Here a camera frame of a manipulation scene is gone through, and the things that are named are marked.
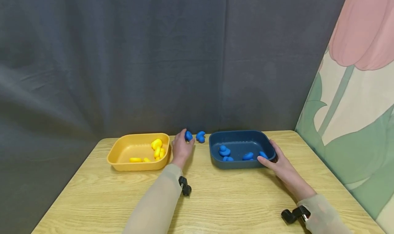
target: pink tulip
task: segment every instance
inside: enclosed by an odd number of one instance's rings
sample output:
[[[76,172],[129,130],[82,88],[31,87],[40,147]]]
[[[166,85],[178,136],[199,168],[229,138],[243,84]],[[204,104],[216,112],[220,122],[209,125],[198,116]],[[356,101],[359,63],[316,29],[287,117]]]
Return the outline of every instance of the pink tulip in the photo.
[[[346,0],[329,42],[330,56],[347,67],[319,128],[323,135],[345,93],[355,66],[383,68],[394,60],[394,0]]]
[[[360,70],[383,68],[394,60],[394,0],[389,0],[386,13],[375,40],[356,63]]]
[[[341,66],[350,66],[361,59],[382,25],[387,3],[388,0],[345,1],[329,43],[333,60]]]

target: yellow bowl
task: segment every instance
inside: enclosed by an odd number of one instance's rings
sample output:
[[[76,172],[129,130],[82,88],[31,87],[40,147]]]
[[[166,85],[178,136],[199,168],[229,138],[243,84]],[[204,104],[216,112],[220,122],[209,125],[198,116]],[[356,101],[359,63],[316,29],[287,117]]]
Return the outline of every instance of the yellow bowl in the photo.
[[[164,157],[155,161],[155,151],[150,144],[160,138],[162,148],[166,151]],[[159,170],[166,166],[169,159],[170,137],[164,133],[146,133],[125,135],[119,138],[107,156],[107,161],[117,171],[146,171]],[[130,162],[131,157],[148,158],[150,162]]]

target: green stem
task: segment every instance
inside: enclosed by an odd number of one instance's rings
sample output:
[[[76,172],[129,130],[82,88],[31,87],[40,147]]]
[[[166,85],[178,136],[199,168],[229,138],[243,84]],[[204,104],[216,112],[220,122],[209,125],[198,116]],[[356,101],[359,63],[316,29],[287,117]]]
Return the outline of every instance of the green stem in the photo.
[[[319,135],[323,136],[324,132],[327,129],[328,124],[330,123],[332,117],[334,116],[335,111],[338,108],[339,102],[341,101],[345,90],[347,88],[347,84],[349,84],[350,77],[352,76],[354,70],[354,65],[348,66],[345,70],[344,76],[341,79],[341,82],[339,83],[339,87],[337,89],[337,92],[335,93],[334,99],[332,99],[331,105],[327,111],[326,116],[324,117],[323,122],[321,123],[321,126],[319,128]]]

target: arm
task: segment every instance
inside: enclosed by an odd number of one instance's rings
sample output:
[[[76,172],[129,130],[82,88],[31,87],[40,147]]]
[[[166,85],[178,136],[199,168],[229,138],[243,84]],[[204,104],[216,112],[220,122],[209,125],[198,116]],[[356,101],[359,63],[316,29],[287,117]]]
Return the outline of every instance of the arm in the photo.
[[[132,212],[123,234],[165,234],[174,214],[182,188],[179,177],[192,153],[194,139],[185,141],[183,129],[172,141],[173,160],[159,175],[153,185],[138,202]]]
[[[306,228],[313,234],[350,234],[352,233],[340,219],[337,211],[327,199],[316,191],[298,174],[279,146],[270,140],[278,160],[273,163],[259,156],[257,160],[272,169],[285,187],[297,199],[298,206],[303,205],[311,213]]]
[[[337,211],[323,195],[314,195],[301,200],[297,206],[303,205],[311,212],[305,226],[311,233],[319,234],[351,234],[352,232],[342,222]]]

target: blue bowl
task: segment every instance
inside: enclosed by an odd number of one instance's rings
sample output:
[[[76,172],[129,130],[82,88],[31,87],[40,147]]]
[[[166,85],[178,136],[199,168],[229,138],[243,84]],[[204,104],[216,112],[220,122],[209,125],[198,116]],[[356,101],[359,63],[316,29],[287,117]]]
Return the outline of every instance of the blue bowl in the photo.
[[[234,161],[223,161],[219,154],[219,147],[226,146],[231,150],[230,157]],[[257,161],[259,152],[263,151],[270,161],[274,161],[276,153],[267,136],[257,130],[234,130],[213,133],[209,137],[211,161],[220,169],[239,169],[264,167]],[[243,161],[242,157],[253,153],[253,161]]]

